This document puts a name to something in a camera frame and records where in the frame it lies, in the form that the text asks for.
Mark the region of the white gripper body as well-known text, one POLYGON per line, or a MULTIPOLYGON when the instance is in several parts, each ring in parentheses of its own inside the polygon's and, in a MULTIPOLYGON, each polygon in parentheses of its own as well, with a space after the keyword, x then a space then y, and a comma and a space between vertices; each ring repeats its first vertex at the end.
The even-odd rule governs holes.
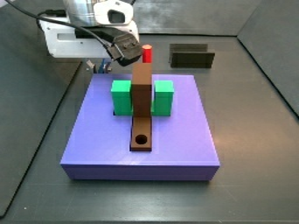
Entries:
MULTIPOLYGON (((62 24, 41 22, 49 52, 55 58, 109 58, 109 53, 99 41, 85 31, 62 24)), ((111 43, 114 37, 130 33, 139 39, 137 23, 127 25, 106 25, 89 27, 105 42, 111 43)))

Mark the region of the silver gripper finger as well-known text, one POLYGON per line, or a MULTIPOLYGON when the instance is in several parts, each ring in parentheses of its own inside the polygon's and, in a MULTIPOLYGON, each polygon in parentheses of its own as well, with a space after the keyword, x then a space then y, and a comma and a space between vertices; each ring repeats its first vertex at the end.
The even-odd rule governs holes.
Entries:
POLYGON ((106 64, 106 72, 110 73, 113 71, 111 67, 113 59, 107 59, 107 64, 106 64))
POLYGON ((93 63, 93 61, 87 60, 89 69, 93 71, 93 73, 97 73, 97 65, 93 63))

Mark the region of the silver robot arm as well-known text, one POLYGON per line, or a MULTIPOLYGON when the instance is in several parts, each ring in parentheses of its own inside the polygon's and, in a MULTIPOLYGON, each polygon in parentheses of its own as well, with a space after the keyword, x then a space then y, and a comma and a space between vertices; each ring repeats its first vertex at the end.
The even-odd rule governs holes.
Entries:
POLYGON ((55 58, 111 58, 122 67, 142 54, 134 5, 123 0, 63 0, 66 14, 42 21, 50 55, 55 58))

